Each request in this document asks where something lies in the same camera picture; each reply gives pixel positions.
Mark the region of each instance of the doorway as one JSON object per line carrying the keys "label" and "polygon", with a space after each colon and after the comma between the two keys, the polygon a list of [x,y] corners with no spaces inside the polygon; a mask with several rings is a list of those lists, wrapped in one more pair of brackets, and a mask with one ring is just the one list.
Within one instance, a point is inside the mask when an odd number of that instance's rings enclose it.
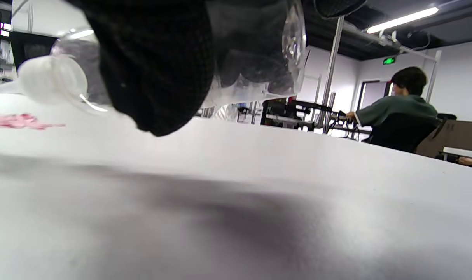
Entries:
{"label": "doorway", "polygon": [[360,110],[373,104],[386,96],[390,96],[393,91],[393,83],[382,81],[362,82],[357,109]]}

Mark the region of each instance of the black cloth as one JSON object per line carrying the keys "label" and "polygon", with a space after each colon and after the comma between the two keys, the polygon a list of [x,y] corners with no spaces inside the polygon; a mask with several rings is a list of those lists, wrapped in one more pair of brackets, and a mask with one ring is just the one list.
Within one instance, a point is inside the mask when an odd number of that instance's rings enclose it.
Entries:
{"label": "black cloth", "polygon": [[214,73],[211,25],[201,0],[67,0],[100,42],[113,106],[138,128],[168,135],[195,115]]}

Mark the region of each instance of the dark hair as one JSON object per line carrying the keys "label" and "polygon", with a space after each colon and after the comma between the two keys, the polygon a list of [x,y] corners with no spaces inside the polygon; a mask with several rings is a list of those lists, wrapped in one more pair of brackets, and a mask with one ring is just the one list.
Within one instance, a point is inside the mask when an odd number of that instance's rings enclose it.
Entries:
{"label": "dark hair", "polygon": [[391,82],[400,88],[405,88],[410,95],[421,96],[426,85],[426,74],[418,67],[409,67],[395,73]]}

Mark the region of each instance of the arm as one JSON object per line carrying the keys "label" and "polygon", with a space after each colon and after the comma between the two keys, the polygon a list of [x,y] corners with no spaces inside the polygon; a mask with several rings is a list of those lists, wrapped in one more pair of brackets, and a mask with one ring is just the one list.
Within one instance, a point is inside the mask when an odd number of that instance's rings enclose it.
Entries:
{"label": "arm", "polygon": [[366,108],[350,112],[346,116],[355,120],[361,126],[372,126],[385,115],[391,100],[390,97],[381,98]]}
{"label": "arm", "polygon": [[472,158],[461,156],[459,158],[459,163],[462,164],[462,165],[471,166],[472,165]]}

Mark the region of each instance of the pink object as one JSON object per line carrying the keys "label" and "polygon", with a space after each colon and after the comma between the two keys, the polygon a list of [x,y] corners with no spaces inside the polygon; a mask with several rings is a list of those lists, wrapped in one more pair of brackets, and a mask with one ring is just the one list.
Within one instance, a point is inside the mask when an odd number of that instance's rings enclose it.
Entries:
{"label": "pink object", "polygon": [[65,124],[41,124],[37,117],[31,114],[0,115],[0,128],[45,130],[54,126],[65,126]]}

